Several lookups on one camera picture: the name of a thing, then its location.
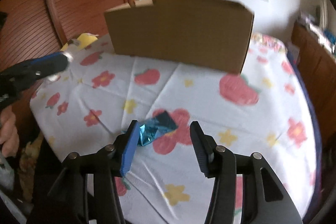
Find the shiny blue foil packet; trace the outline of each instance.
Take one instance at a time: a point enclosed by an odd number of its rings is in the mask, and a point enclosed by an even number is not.
[[[176,129],[177,125],[168,112],[162,112],[153,118],[145,120],[142,124],[140,123],[138,146],[148,145],[157,138]]]

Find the yellow star print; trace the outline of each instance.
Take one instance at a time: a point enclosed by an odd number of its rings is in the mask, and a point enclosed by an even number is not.
[[[274,145],[278,143],[277,137],[275,136],[274,133],[270,133],[267,136],[266,141],[270,147],[273,147]]]
[[[131,100],[126,100],[124,104],[124,110],[127,112],[127,114],[132,114],[133,109],[137,106],[137,103],[131,99]]]
[[[185,79],[184,80],[184,86],[186,88],[190,87],[190,86],[193,86],[194,85],[194,81],[192,79]]]
[[[263,82],[263,84],[265,84],[269,89],[270,89],[271,87],[274,86],[273,83],[271,82],[271,80],[270,80],[269,78],[263,78],[262,82]]]
[[[54,136],[51,136],[49,139],[48,139],[48,142],[49,142],[49,145],[50,146],[53,146],[54,145],[54,142],[55,142],[55,137]]]
[[[220,142],[225,143],[226,146],[230,146],[232,142],[238,139],[237,136],[231,134],[231,130],[228,129],[225,132],[219,132],[218,135],[220,136]]]
[[[175,206],[180,201],[189,201],[190,196],[183,193],[184,185],[167,184],[165,185],[167,192],[164,193],[165,198],[169,200],[170,206]]]

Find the colorful fabric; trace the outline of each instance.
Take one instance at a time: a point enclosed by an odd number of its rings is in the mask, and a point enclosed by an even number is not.
[[[189,135],[203,131],[232,152],[260,152],[303,216],[314,191],[310,112],[282,42],[254,34],[241,75],[113,54],[109,36],[79,51],[60,79],[41,86],[31,109],[60,160],[95,153],[127,129],[167,110],[178,128],[138,147],[117,179],[123,214],[138,223],[204,223],[213,179],[200,172]],[[237,178],[235,223],[242,180]]]

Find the screw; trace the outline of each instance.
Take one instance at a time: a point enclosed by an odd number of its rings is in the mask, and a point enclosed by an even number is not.
[[[225,151],[225,147],[222,146],[222,145],[217,145],[217,146],[216,146],[216,150],[217,150],[218,152],[224,152],[224,151]]]
[[[74,160],[75,158],[78,157],[78,153],[77,152],[71,152],[69,155],[68,155],[68,158],[71,159],[71,160]]]
[[[256,153],[253,153],[253,157],[257,160],[260,160],[262,158],[262,155],[260,153],[256,152]]]
[[[105,146],[105,150],[107,152],[111,152],[114,150],[114,145],[113,144],[108,144],[107,146]]]

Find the cardboard box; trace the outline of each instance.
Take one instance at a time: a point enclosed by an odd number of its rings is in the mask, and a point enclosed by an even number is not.
[[[105,11],[116,54],[239,74],[254,14],[229,0],[140,0]]]

